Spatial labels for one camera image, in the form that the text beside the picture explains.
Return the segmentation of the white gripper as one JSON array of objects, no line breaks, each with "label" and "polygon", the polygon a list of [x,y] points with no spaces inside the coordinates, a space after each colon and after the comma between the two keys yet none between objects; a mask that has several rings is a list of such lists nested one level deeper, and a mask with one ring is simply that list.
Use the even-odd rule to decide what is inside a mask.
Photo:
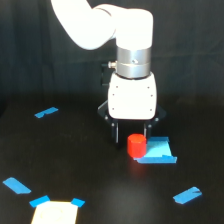
[{"label": "white gripper", "polygon": [[98,107],[98,113],[111,123],[116,144],[119,143],[118,120],[144,121],[143,134],[149,138],[152,126],[165,116],[165,111],[157,105],[154,74],[141,79],[125,79],[113,73],[107,100]]}]

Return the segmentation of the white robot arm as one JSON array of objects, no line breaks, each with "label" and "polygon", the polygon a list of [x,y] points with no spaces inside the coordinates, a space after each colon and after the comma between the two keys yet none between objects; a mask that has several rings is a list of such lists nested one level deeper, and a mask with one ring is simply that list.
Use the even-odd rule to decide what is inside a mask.
[{"label": "white robot arm", "polygon": [[157,105],[157,88],[151,72],[153,15],[143,9],[111,4],[91,7],[87,0],[51,0],[54,13],[68,36],[80,48],[95,50],[110,40],[117,47],[107,100],[98,113],[111,125],[119,139],[121,120],[140,120],[145,137],[165,116]]}]

